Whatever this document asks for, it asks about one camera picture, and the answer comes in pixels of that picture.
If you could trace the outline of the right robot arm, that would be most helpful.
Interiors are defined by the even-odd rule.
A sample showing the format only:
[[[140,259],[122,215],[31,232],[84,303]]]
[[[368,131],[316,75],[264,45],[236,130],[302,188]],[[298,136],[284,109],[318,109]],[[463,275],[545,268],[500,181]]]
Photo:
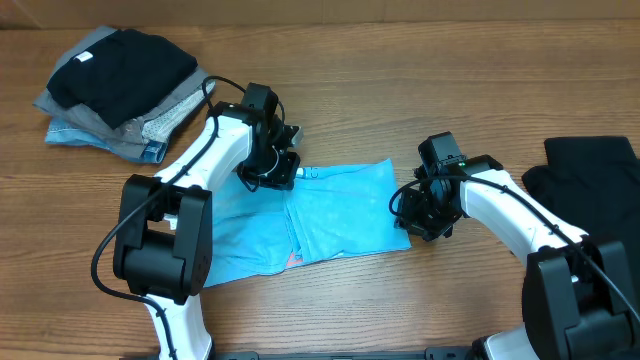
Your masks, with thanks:
[[[521,326],[428,359],[612,359],[639,347],[639,312],[622,242],[594,237],[524,192],[489,155],[467,157],[449,132],[418,147],[421,165],[388,206],[425,241],[461,218],[488,228],[525,268]]]

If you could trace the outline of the light blue printed t-shirt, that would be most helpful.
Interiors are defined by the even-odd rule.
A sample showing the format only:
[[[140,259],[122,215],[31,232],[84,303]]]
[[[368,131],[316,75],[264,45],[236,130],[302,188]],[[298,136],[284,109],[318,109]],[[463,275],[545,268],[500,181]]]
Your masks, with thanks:
[[[305,167],[290,191],[250,192],[230,177],[213,199],[212,287],[337,258],[408,250],[389,200],[391,160]]]

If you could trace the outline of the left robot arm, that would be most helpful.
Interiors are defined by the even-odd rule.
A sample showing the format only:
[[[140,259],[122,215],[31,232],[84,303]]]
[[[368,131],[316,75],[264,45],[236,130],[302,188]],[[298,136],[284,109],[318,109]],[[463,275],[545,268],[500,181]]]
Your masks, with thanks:
[[[270,87],[250,83],[238,104],[209,105],[201,135],[153,177],[122,191],[113,270],[150,312],[161,359],[212,359],[200,292],[212,264],[213,197],[231,174],[249,191],[290,190],[300,158],[298,126]]]

